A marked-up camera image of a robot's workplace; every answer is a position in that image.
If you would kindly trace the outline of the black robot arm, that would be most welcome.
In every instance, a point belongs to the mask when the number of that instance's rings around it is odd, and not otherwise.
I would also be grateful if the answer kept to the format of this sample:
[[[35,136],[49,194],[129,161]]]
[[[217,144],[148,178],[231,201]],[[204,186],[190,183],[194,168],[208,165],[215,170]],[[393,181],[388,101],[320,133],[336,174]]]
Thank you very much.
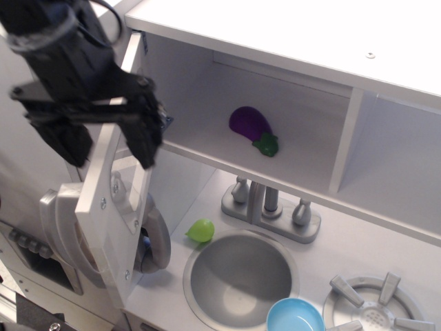
[[[89,123],[115,123],[144,168],[162,142],[154,82],[121,69],[89,1],[2,1],[7,44],[37,76],[10,96],[41,138],[81,167],[92,138]]]

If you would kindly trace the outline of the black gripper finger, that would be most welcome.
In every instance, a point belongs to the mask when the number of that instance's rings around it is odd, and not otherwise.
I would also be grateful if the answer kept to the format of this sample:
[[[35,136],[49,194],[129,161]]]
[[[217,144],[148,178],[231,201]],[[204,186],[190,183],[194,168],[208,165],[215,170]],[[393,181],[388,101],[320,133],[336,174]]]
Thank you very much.
[[[88,160],[92,138],[84,125],[70,122],[31,122],[41,138],[70,165],[81,168]]]
[[[161,126],[156,123],[119,123],[125,142],[143,169],[152,167],[158,147],[162,143]]]

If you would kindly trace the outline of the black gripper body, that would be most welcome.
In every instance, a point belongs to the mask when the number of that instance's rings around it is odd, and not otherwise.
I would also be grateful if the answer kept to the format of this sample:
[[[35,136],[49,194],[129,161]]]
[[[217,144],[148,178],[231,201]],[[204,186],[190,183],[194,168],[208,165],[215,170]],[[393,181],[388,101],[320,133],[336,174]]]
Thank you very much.
[[[161,130],[154,82],[119,68],[104,31],[9,34],[8,45],[37,76],[10,96],[38,128],[117,123],[124,130]]]

